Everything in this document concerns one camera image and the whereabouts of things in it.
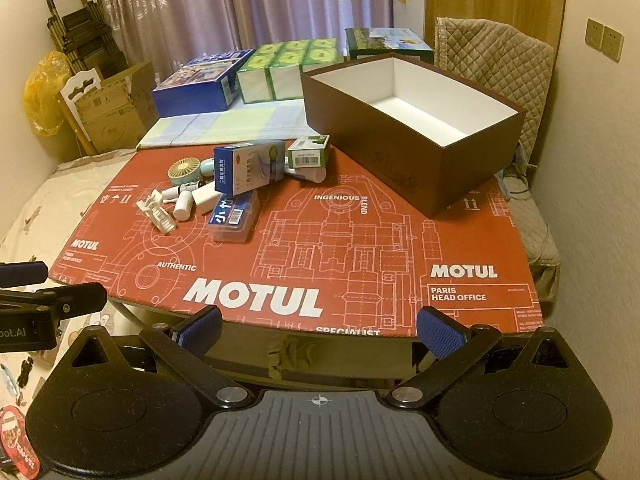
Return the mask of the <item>white hair claw clip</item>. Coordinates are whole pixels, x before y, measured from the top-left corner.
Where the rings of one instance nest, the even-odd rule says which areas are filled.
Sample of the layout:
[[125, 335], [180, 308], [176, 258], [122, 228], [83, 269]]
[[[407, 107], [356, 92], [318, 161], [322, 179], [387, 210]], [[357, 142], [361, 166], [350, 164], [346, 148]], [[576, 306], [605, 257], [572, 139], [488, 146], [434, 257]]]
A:
[[138, 200], [137, 207], [163, 235], [177, 227], [174, 218], [163, 207], [160, 191], [153, 190], [145, 200]]

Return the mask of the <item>white pill bottle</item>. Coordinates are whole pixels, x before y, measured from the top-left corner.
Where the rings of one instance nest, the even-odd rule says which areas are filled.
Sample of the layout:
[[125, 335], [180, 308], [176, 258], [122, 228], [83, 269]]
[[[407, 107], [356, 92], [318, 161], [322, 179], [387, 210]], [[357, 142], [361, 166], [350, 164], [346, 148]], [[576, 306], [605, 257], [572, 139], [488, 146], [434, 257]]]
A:
[[191, 217], [193, 205], [194, 199], [192, 192], [182, 191], [176, 200], [172, 215], [179, 222], [189, 220]]

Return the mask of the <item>clear blue floss case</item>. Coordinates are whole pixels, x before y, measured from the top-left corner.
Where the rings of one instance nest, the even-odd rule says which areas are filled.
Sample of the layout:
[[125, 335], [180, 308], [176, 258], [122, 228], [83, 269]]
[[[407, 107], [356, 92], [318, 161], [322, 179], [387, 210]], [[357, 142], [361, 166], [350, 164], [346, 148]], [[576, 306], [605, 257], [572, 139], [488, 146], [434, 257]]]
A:
[[245, 243], [259, 212], [258, 193], [223, 195], [209, 216], [209, 235], [219, 243]]

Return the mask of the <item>white plug adapter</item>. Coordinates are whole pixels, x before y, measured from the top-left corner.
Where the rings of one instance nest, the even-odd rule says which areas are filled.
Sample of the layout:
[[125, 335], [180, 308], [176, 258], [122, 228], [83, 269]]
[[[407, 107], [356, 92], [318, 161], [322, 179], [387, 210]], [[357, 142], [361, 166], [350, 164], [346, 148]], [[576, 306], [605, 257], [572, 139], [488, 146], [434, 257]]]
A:
[[215, 188], [214, 182], [206, 183], [192, 192], [195, 212], [197, 214], [208, 214], [220, 200], [221, 192]]

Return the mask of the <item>mint handheld fan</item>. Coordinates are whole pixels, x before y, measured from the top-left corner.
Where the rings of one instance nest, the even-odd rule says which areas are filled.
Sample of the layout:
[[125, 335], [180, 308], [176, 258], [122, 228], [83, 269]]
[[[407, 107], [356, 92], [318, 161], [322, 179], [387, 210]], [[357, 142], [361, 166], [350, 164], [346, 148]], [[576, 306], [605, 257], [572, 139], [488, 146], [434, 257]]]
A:
[[173, 185], [179, 185], [201, 178], [211, 178], [214, 170], [215, 163], [212, 158], [199, 160], [196, 157], [186, 157], [174, 162], [167, 170], [167, 175]]

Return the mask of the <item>blue white medicine box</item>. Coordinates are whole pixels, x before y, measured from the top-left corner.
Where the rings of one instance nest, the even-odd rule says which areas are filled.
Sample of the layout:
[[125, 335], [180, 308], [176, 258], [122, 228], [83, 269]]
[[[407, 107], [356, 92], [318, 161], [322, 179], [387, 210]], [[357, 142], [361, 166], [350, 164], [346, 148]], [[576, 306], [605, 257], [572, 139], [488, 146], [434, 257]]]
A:
[[284, 178], [285, 142], [267, 140], [214, 147], [216, 191], [237, 196]]

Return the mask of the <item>green white spray box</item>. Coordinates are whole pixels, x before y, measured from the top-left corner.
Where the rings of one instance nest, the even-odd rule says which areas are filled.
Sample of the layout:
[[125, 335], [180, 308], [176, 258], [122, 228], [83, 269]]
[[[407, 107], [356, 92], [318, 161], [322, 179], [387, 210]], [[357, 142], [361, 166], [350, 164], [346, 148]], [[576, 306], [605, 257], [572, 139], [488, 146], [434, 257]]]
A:
[[329, 149], [330, 137], [325, 134], [301, 136], [286, 149], [288, 166], [293, 169], [326, 168]]

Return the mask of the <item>white cream tube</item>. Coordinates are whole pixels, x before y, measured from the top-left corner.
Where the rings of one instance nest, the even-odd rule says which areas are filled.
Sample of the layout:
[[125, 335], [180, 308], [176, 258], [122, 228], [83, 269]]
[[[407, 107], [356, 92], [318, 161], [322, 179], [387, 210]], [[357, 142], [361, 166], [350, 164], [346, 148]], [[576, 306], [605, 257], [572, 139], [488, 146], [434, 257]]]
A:
[[290, 168], [286, 166], [284, 173], [289, 177], [314, 183], [322, 183], [326, 180], [326, 168], [324, 167]]

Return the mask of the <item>red Motul cardboard mat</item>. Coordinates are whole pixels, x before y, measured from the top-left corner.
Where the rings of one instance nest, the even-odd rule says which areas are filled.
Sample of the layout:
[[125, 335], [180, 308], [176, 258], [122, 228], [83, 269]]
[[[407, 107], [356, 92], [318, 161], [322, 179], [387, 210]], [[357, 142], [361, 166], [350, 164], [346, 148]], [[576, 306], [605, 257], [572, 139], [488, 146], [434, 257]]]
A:
[[99, 282], [126, 304], [331, 335], [411, 337], [435, 307], [465, 325], [536, 330], [540, 305], [496, 180], [427, 218], [348, 156], [321, 184], [262, 188], [244, 242], [216, 240], [204, 214], [162, 234], [140, 210], [168, 169], [208, 145], [142, 150], [104, 188], [61, 249], [55, 281]]

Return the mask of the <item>yellow plastic bag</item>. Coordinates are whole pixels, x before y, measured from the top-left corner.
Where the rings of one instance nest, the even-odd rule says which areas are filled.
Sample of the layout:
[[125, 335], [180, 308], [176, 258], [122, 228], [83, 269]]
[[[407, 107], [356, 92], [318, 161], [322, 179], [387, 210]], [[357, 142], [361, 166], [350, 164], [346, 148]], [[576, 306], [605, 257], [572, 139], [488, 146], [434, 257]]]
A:
[[56, 96], [73, 75], [67, 56], [48, 52], [29, 74], [23, 91], [23, 110], [36, 136], [56, 136], [65, 122]]

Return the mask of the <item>brown cardboard box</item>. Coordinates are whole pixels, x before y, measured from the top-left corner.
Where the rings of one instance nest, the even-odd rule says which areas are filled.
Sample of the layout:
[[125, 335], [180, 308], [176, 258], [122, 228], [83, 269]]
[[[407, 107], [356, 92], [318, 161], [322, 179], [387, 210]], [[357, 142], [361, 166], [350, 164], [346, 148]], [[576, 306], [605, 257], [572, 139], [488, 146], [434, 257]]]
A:
[[58, 92], [58, 104], [82, 148], [96, 155], [137, 146], [158, 121], [154, 87], [150, 62], [106, 79], [92, 68], [70, 77]]

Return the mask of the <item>brown open storage box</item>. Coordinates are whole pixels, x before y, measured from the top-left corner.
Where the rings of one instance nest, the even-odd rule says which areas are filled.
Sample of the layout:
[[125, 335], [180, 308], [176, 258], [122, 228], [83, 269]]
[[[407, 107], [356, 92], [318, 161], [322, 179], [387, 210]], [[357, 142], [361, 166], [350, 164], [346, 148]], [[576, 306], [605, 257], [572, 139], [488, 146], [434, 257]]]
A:
[[307, 124], [433, 218], [510, 165], [525, 110], [396, 53], [302, 76]]

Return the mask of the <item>black folding cart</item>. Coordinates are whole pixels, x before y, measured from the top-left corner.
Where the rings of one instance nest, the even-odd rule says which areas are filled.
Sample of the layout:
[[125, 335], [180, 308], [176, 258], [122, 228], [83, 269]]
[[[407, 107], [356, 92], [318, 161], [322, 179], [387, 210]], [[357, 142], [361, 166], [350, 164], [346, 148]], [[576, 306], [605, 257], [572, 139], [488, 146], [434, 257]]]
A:
[[47, 28], [73, 74], [95, 68], [106, 79], [129, 67], [95, 1], [79, 0], [81, 8], [66, 15], [58, 13], [54, 0], [46, 1], [51, 13]]

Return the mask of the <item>blue flat puzzle box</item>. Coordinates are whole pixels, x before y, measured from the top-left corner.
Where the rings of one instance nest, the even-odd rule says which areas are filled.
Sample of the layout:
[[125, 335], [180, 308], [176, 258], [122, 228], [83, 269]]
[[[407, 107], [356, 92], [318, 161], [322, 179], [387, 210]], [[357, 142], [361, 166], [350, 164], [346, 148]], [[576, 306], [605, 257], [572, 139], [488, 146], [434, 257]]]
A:
[[192, 58], [152, 91], [160, 118], [228, 110], [240, 94], [236, 75], [254, 52], [243, 49]]

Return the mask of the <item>quilted beige chair cover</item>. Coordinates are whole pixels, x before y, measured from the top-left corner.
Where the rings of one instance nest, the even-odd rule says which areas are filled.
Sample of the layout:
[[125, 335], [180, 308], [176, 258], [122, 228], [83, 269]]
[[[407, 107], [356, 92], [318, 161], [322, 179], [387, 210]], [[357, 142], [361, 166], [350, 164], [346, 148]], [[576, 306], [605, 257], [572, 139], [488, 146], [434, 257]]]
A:
[[529, 166], [546, 106], [555, 50], [517, 28], [486, 18], [438, 18], [436, 65], [525, 108], [514, 164]]

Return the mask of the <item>green tissue pack bundle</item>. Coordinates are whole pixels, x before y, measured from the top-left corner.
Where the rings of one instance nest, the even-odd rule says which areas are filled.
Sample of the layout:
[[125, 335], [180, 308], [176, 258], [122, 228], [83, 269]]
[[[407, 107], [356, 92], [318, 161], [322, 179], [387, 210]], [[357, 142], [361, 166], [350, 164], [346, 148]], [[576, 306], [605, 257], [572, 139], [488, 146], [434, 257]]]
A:
[[245, 104], [303, 97], [302, 75], [343, 61], [336, 38], [301, 39], [263, 44], [238, 73]]

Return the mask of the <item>pink curtain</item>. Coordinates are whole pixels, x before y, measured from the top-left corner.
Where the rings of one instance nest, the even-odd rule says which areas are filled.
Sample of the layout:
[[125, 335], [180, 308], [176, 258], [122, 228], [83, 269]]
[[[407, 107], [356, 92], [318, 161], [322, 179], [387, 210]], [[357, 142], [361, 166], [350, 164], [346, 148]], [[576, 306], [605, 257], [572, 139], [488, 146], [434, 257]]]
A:
[[99, 0], [132, 64], [157, 80], [203, 53], [278, 41], [345, 39], [349, 27], [390, 26], [392, 0]]

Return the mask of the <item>green landscape milk carton box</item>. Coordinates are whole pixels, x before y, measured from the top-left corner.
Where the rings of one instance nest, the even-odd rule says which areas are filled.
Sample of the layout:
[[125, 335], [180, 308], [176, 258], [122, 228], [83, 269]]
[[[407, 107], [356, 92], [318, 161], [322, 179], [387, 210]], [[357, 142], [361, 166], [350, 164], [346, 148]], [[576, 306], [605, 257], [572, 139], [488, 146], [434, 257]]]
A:
[[354, 27], [345, 29], [351, 60], [393, 51], [434, 63], [433, 49], [410, 28]]

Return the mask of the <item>wall socket plates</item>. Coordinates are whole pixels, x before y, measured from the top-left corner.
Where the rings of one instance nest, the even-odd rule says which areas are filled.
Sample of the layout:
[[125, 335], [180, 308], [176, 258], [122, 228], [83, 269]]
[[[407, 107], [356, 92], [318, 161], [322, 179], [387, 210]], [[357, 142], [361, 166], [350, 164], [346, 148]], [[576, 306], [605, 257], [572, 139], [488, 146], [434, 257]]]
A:
[[618, 63], [622, 57], [624, 40], [624, 35], [618, 30], [605, 26], [592, 18], [588, 18], [585, 43], [590, 48], [600, 51], [607, 58]]

